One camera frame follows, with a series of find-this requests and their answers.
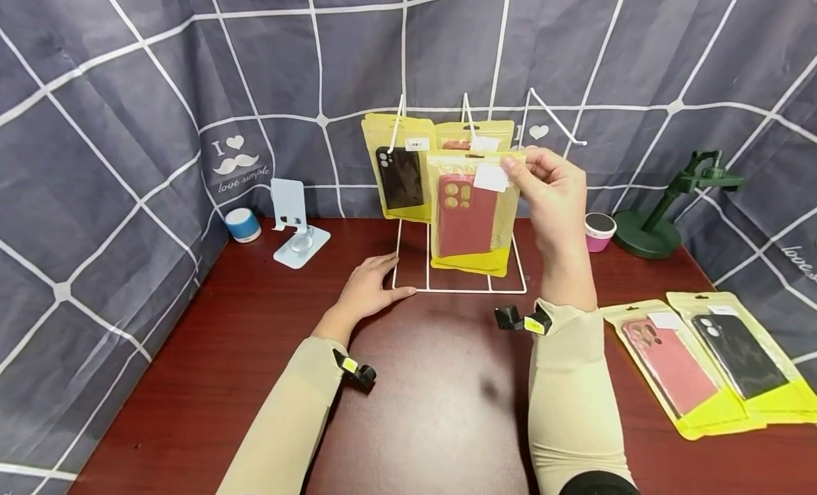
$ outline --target black phone case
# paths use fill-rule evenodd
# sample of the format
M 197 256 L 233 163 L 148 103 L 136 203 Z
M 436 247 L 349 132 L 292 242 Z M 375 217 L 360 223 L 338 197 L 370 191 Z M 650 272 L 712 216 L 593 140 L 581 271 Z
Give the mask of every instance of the black phone case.
M 417 151 L 395 147 L 389 152 L 389 148 L 383 146 L 377 148 L 375 155 L 386 207 L 394 210 L 424 205 L 423 178 L 420 176 L 420 155 Z
M 709 319 L 713 325 L 706 325 L 704 319 Z M 692 318 L 692 324 L 744 399 L 757 397 L 789 383 L 737 316 L 700 314 Z

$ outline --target red phone case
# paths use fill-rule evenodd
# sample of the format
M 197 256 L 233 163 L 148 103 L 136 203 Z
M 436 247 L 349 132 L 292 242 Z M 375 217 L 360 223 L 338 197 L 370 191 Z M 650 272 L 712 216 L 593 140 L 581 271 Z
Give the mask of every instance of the red phone case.
M 468 151 L 471 149 L 471 140 L 446 140 L 443 149 Z
M 491 252 L 496 192 L 474 188 L 473 174 L 441 176 L 438 192 L 440 257 Z
M 650 319 L 624 323 L 622 330 L 677 416 L 687 415 L 717 393 L 675 330 L 657 328 Z

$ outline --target price tag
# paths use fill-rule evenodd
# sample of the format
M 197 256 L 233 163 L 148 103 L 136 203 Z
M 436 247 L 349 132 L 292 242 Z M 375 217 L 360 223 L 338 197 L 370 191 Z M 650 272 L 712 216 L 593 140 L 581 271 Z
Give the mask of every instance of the price tag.
M 406 149 L 408 151 L 429 151 L 430 142 L 428 141 L 428 137 L 406 139 Z
M 357 371 L 357 362 L 349 359 L 349 357 L 346 357 L 346 359 L 343 360 L 343 368 L 346 371 L 355 374 L 355 371 Z
M 508 188 L 508 174 L 498 165 L 480 163 L 477 166 L 477 176 L 474 177 L 474 187 L 504 192 Z
M 474 151 L 496 151 L 499 149 L 499 139 L 474 135 L 471 139 L 471 149 Z
M 666 328 L 667 330 L 679 330 L 684 326 L 684 322 L 674 312 L 648 312 L 647 318 L 650 318 L 652 324 L 657 328 Z
M 728 314 L 728 316 L 737 316 L 738 312 L 731 306 L 706 306 L 709 312 L 713 314 Z
M 528 332 L 532 332 L 536 335 L 544 335 L 545 334 L 545 326 L 542 323 L 537 322 L 533 318 L 525 317 L 525 321 L 523 322 L 523 327 Z

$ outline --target black clip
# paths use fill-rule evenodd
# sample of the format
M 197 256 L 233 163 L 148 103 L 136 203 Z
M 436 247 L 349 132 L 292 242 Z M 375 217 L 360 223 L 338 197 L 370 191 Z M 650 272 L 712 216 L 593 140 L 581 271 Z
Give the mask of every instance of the black clip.
M 348 356 L 340 353 L 338 350 L 332 350 L 335 354 L 335 362 L 338 367 L 343 370 L 345 376 L 351 377 L 357 384 L 366 391 L 371 391 L 374 386 L 374 379 L 377 378 L 377 372 L 374 367 L 369 365 L 359 366 L 358 362 L 351 360 Z
M 516 306 L 498 307 L 494 309 L 496 324 L 502 330 L 528 330 L 538 335 L 548 333 L 552 319 L 545 312 L 545 309 L 537 304 L 536 311 L 528 316 L 519 316 L 519 309 Z

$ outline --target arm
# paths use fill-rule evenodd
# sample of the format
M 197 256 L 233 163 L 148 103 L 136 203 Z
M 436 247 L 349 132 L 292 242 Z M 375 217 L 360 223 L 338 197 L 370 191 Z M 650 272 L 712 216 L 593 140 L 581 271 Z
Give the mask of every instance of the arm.
M 292 355 L 216 495 L 301 493 L 343 375 L 333 350 L 347 355 L 352 330 L 361 318 L 416 291 L 413 287 L 383 290 L 383 276 L 397 262 L 396 254 L 369 258 L 351 274 L 338 302 Z
M 504 165 L 530 203 L 545 263 L 538 303 L 553 322 L 534 337 L 528 380 L 528 442 L 539 490 L 603 493 L 593 489 L 619 485 L 628 490 L 620 493 L 634 494 L 584 238 L 585 174 L 549 150 L 526 153 L 525 165 L 512 158 Z M 612 475 L 576 489 L 586 472 Z
M 546 270 L 545 277 L 557 274 Z M 559 494 L 577 475 L 598 470 L 633 483 L 604 359 L 604 320 L 597 308 L 581 311 L 581 298 L 589 300 L 586 294 L 564 301 L 564 306 L 551 303 L 558 300 L 554 300 L 545 282 L 557 286 L 558 279 L 566 278 L 568 274 L 543 281 L 539 304 L 550 314 L 553 325 L 547 335 L 534 338 L 530 360 L 528 442 L 543 494 Z

